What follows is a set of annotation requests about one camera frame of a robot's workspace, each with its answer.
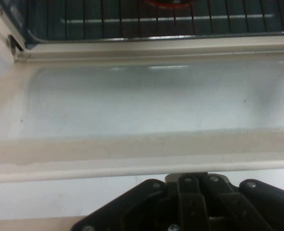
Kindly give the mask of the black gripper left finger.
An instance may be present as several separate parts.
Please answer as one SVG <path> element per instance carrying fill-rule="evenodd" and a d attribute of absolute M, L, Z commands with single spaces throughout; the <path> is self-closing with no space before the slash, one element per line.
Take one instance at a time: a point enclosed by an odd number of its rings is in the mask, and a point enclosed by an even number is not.
<path fill-rule="evenodd" d="M 73 231 L 209 231 L 198 177 L 146 180 L 75 223 Z"/>

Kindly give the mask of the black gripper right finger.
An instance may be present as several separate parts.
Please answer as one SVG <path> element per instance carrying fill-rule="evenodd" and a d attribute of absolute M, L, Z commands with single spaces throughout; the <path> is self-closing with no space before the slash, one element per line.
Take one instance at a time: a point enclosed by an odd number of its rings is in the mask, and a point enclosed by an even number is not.
<path fill-rule="evenodd" d="M 223 175 L 207 175 L 201 190 L 211 217 L 231 231 L 284 231 L 284 190 L 255 179 L 232 185 Z"/>

